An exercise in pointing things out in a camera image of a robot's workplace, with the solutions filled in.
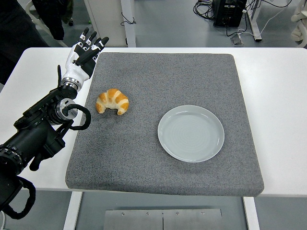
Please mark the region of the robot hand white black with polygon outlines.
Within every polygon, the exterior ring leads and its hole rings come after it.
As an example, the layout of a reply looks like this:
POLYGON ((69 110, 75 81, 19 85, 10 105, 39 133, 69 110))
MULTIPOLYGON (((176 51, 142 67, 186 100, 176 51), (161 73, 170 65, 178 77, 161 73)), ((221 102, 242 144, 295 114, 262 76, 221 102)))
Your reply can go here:
POLYGON ((93 75, 101 51, 109 41, 108 37, 96 38, 97 32, 87 35, 88 28, 81 33, 77 43, 71 48, 65 64, 63 79, 75 79, 83 84, 93 75))

